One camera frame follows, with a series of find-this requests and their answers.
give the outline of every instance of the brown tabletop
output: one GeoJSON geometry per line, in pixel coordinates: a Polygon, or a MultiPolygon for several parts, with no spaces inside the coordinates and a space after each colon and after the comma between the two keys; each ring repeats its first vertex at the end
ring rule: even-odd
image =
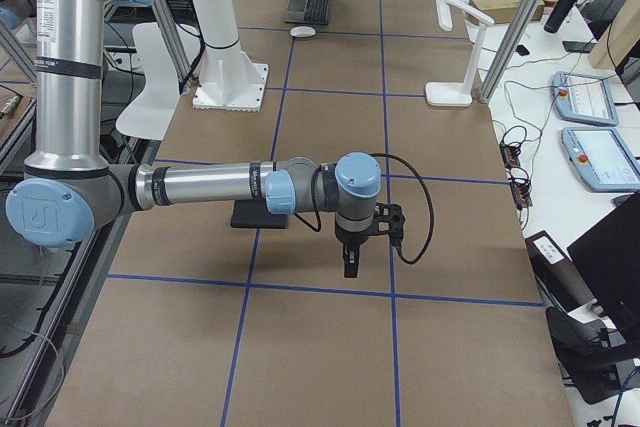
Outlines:
{"type": "MultiPolygon", "coordinates": [[[[270,64],[260,112],[185,96],[157,164],[398,154],[432,192],[431,248],[408,266],[372,238],[344,279],[329,214],[319,234],[233,230],[230,202],[135,214],[47,425],[572,425],[488,109],[424,100],[464,76],[462,17],[447,33],[433,0],[332,0],[293,40],[287,1],[234,0],[243,50],[270,64]]],[[[425,201],[382,167],[412,256],[425,201]]]]}

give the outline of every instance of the computer mouse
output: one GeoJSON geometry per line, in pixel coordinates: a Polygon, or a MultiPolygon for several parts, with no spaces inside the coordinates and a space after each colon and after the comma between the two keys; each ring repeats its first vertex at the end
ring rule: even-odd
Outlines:
{"type": "Polygon", "coordinates": [[[298,25],[294,27],[289,32],[291,37],[301,38],[301,37],[313,37],[316,35],[316,29],[313,27],[309,27],[308,25],[298,25]]]}

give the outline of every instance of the white sticker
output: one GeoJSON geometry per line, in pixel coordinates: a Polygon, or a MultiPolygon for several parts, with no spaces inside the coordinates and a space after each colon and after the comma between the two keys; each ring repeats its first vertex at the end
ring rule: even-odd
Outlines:
{"type": "Polygon", "coordinates": [[[56,42],[58,0],[38,0],[38,42],[56,42]]]}
{"type": "Polygon", "coordinates": [[[562,252],[556,249],[556,246],[547,237],[540,237],[534,240],[533,243],[550,264],[557,264],[564,259],[562,252]]]}

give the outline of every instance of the black keyboard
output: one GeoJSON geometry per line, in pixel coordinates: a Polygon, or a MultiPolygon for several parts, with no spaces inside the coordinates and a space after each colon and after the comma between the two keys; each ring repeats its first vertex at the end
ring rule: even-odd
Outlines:
{"type": "Polygon", "coordinates": [[[329,0],[308,0],[304,9],[305,22],[326,22],[329,0]]]}

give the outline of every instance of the white table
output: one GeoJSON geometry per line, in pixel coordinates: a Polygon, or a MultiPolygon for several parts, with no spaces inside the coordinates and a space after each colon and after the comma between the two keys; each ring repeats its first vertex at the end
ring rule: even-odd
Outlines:
{"type": "MultiPolygon", "coordinates": [[[[594,69],[589,63],[587,54],[570,54],[565,57],[562,40],[590,41],[593,39],[586,22],[575,7],[556,34],[544,31],[543,26],[547,17],[548,12],[540,21],[531,22],[527,27],[520,43],[529,50],[530,55],[514,54],[509,62],[509,68],[502,76],[489,102],[489,107],[493,119],[504,124],[507,129],[514,125],[526,126],[514,117],[507,100],[506,88],[519,117],[542,127],[548,116],[537,153],[537,143],[526,143],[520,154],[520,163],[533,175],[531,192],[533,207],[529,209],[529,219],[523,235],[528,237],[540,230],[546,230],[566,251],[568,245],[613,210],[611,200],[622,194],[593,193],[580,180],[560,140],[560,132],[564,127],[575,127],[580,124],[562,120],[555,109],[552,109],[550,88],[531,90],[507,82],[516,81],[529,87],[550,86],[553,76],[559,70],[603,77],[612,76],[608,80],[614,102],[627,103],[632,99],[615,72],[594,69]]],[[[495,55],[492,51],[500,46],[507,27],[506,24],[502,24],[487,29],[485,50],[482,52],[479,64],[479,73],[483,80],[495,55]]],[[[469,38],[474,40],[477,27],[467,21],[467,30],[469,38]]],[[[640,155],[640,112],[635,105],[619,106],[617,111],[620,123],[616,129],[632,153],[640,155]]],[[[496,135],[499,140],[504,129],[497,122],[496,135]]],[[[539,132],[533,127],[526,127],[528,138],[535,139],[539,132]]],[[[521,140],[522,135],[522,129],[517,129],[507,138],[507,141],[521,140]]],[[[572,314],[583,321],[593,318],[593,314],[584,307],[572,314]]],[[[592,420],[602,420],[604,415],[611,415],[613,412],[615,397],[596,405],[588,405],[576,389],[568,388],[566,392],[576,426],[584,426],[592,420]]],[[[616,424],[636,425],[639,419],[640,389],[635,389],[625,394],[616,424]]],[[[603,421],[602,425],[609,425],[608,422],[603,421]]]]}

